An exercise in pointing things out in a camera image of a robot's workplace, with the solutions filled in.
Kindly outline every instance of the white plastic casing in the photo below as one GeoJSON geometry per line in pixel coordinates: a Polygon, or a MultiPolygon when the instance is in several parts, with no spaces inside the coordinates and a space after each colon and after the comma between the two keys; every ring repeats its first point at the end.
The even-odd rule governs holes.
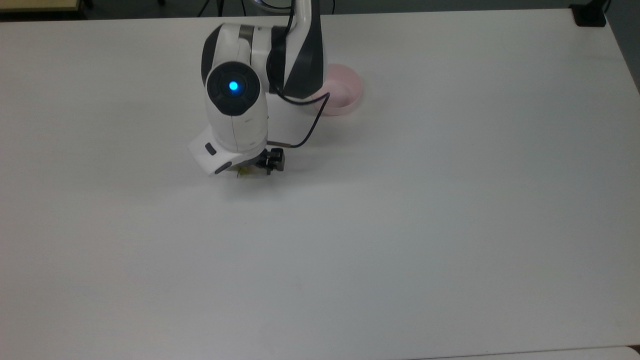
{"type": "MultiPolygon", "coordinates": [[[[237,61],[252,67],[252,49],[249,41],[240,37],[240,28],[241,26],[238,24],[223,24],[221,26],[213,65],[207,75],[207,83],[211,72],[226,62],[237,61]]],[[[270,41],[270,37],[266,39],[264,34],[260,35],[270,41]]],[[[205,86],[207,94],[205,107],[209,126],[189,144],[189,151],[209,175],[217,174],[229,166],[256,158],[267,144],[265,84],[259,72],[257,75],[260,82],[258,98],[249,109],[238,116],[223,114],[209,98],[205,86]],[[215,150],[214,154],[207,150],[208,143],[215,150]]]]}

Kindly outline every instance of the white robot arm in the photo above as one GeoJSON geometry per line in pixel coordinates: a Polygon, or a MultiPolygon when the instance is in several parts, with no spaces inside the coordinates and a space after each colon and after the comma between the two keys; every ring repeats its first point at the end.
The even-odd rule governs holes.
{"type": "Polygon", "coordinates": [[[205,41],[201,70],[209,125],[189,150],[209,175],[231,166],[283,170],[283,150],[266,150],[265,94],[304,99],[322,87],[326,54],[318,2],[295,0],[293,26],[224,23],[205,41]]]}

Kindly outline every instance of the black object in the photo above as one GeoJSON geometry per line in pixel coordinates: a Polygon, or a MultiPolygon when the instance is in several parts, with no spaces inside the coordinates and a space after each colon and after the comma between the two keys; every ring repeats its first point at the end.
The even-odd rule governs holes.
{"type": "Polygon", "coordinates": [[[271,151],[264,149],[258,158],[258,162],[255,163],[255,166],[266,169],[267,174],[271,174],[274,170],[283,171],[284,150],[279,147],[275,147],[271,149],[271,151]]]}
{"type": "Polygon", "coordinates": [[[209,151],[209,154],[211,154],[211,156],[214,156],[217,153],[216,149],[213,148],[213,145],[211,145],[210,142],[204,145],[204,148],[207,149],[207,151],[209,151]]]}
{"type": "Polygon", "coordinates": [[[573,12],[575,24],[587,28],[603,28],[607,24],[607,19],[604,16],[606,10],[602,10],[606,2],[607,0],[592,0],[587,5],[570,5],[569,9],[573,12]]]}
{"type": "Polygon", "coordinates": [[[209,98],[221,113],[238,116],[255,104],[260,80],[249,66],[229,61],[211,72],[206,86],[209,98]]]}

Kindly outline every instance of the black button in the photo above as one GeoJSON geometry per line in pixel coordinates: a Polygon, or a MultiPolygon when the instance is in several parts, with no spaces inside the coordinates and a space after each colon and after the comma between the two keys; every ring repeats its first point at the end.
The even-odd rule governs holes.
{"type": "Polygon", "coordinates": [[[208,142],[207,145],[204,146],[204,148],[207,149],[207,151],[209,151],[209,154],[211,154],[211,156],[214,156],[217,152],[216,149],[213,148],[210,142],[208,142]]]}

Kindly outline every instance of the black cable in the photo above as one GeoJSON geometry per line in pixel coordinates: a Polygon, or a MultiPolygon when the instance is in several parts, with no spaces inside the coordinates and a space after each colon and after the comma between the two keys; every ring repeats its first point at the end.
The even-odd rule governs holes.
{"type": "Polygon", "coordinates": [[[207,8],[207,5],[209,4],[210,0],[206,0],[204,5],[202,6],[202,9],[200,9],[200,12],[198,13],[197,17],[200,17],[202,15],[202,13],[204,12],[204,10],[207,8]]]}
{"type": "Polygon", "coordinates": [[[266,3],[264,0],[261,0],[263,4],[265,4],[266,6],[270,7],[270,8],[274,8],[274,9],[278,9],[278,10],[287,10],[287,9],[291,9],[291,6],[285,6],[285,7],[280,7],[280,6],[273,6],[269,3],[266,3]]]}
{"type": "Polygon", "coordinates": [[[269,54],[269,56],[267,56],[267,64],[266,64],[266,72],[267,72],[267,79],[269,80],[269,84],[274,84],[273,85],[273,90],[276,92],[276,94],[278,94],[278,96],[288,102],[289,104],[293,104],[293,105],[309,105],[309,104],[314,104],[320,100],[324,100],[324,102],[322,103],[322,106],[320,106],[320,110],[318,111],[317,115],[316,115],[316,119],[314,120],[313,125],[311,125],[311,128],[309,129],[309,132],[307,133],[307,135],[305,136],[304,140],[302,140],[301,143],[296,144],[296,145],[290,145],[287,147],[291,147],[293,149],[297,148],[297,147],[301,147],[302,145],[304,145],[307,140],[309,140],[309,138],[311,137],[311,134],[314,132],[314,129],[316,128],[316,125],[318,123],[318,120],[320,119],[320,115],[322,115],[322,112],[324,110],[324,107],[326,106],[326,103],[329,101],[329,97],[331,96],[331,93],[327,92],[324,93],[324,95],[318,97],[317,99],[313,99],[313,100],[309,100],[309,101],[295,101],[295,100],[291,100],[288,97],[286,97],[282,91],[280,91],[280,89],[278,89],[277,86],[275,86],[275,82],[273,81],[273,77],[271,75],[271,72],[269,71],[271,70],[271,54],[269,54]]]}
{"type": "Polygon", "coordinates": [[[287,22],[287,28],[284,31],[284,35],[287,36],[289,30],[291,30],[291,24],[293,23],[293,14],[296,12],[296,3],[291,0],[291,6],[289,7],[289,21],[287,22]]]}
{"type": "Polygon", "coordinates": [[[225,7],[225,0],[220,0],[220,4],[218,5],[218,17],[222,17],[222,9],[225,7]]]}

